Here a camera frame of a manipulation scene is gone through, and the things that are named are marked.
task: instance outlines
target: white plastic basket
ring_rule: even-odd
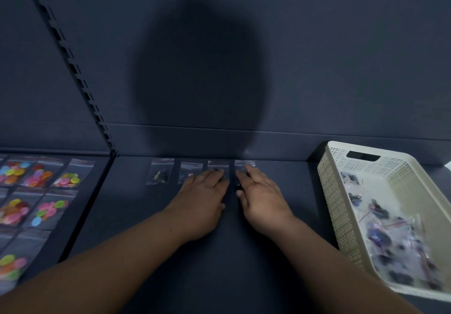
[[[380,158],[374,162],[350,158],[347,157],[350,151]],[[343,185],[342,170],[360,175],[365,187],[377,195],[381,205],[384,201],[397,201],[407,215],[420,214],[431,258],[442,272],[443,291],[404,286],[379,277]],[[318,165],[318,173],[343,254],[398,293],[451,302],[451,204],[417,160],[405,153],[330,141]]]

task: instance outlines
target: right hand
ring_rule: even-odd
[[[273,239],[296,217],[273,180],[251,165],[246,165],[246,170],[250,176],[236,172],[244,189],[236,191],[236,195],[240,198],[245,217],[252,227]]]

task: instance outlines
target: left hand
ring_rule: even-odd
[[[226,207],[221,201],[229,186],[228,180],[218,182],[223,174],[223,170],[204,171],[189,177],[165,208],[164,212],[173,216],[183,243],[199,239],[216,227]]]

